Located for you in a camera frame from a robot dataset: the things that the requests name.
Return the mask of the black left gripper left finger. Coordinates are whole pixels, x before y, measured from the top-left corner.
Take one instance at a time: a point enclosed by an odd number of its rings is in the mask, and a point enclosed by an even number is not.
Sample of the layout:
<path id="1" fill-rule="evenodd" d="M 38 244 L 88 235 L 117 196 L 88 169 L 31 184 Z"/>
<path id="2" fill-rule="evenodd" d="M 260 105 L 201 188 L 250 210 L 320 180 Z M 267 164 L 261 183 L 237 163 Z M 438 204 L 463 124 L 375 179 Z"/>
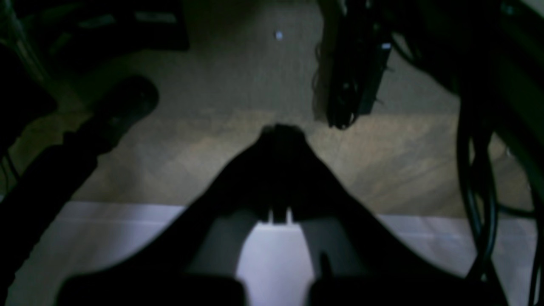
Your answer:
<path id="1" fill-rule="evenodd" d="M 244 306 L 235 274 L 247 236 L 268 217 L 283 126 L 263 128 L 209 188 L 144 248 L 107 269 L 68 279 L 61 306 Z"/>

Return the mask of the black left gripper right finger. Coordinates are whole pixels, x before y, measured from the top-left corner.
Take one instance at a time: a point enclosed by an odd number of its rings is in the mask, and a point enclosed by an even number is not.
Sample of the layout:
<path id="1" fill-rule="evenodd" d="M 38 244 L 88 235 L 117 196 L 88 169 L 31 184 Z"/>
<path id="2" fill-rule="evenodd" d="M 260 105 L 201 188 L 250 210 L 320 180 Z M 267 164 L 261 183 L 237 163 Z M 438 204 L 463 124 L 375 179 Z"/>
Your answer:
<path id="1" fill-rule="evenodd" d="M 338 275 L 320 251 L 320 276 L 309 290 L 311 306 L 507 305 L 499 285 L 443 271 L 395 238 L 346 192 L 296 126 L 283 126 L 283 155 L 288 178 L 309 192 L 308 200 L 293 204 L 295 219 L 303 224 L 318 217 L 336 219 L 355 250 L 354 267 L 362 269 L 354 275 Z"/>

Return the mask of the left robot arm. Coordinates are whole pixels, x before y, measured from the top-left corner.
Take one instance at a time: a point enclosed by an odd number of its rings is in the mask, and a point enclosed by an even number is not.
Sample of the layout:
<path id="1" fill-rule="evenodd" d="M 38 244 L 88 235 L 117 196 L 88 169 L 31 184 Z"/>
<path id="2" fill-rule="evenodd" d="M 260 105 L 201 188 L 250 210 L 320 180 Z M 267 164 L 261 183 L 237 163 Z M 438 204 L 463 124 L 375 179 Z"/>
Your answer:
<path id="1" fill-rule="evenodd" d="M 156 107 L 159 93 L 142 76 L 112 87 L 94 115 L 62 144 L 43 150 L 1 203 L 1 304 L 16 272 L 63 206 L 111 152 L 122 136 Z M 59 306 L 242 306 L 242 283 L 230 274 L 189 272 L 204 250 L 214 224 L 236 212 L 236 247 L 202 261 L 237 263 L 241 246 L 258 221 L 285 217 L 291 208 L 308 238 L 325 242 L 317 222 L 336 219 L 355 249 L 351 266 L 359 273 L 338 275 L 326 252 L 318 252 L 320 276 L 309 287 L 311 306 L 505 306 L 507 299 L 491 281 L 461 278 L 427 263 L 395 238 L 346 192 L 318 158 L 297 126 L 265 127 L 257 141 L 239 153 L 210 187 L 144 249 L 108 269 L 71 277 L 56 298 Z"/>

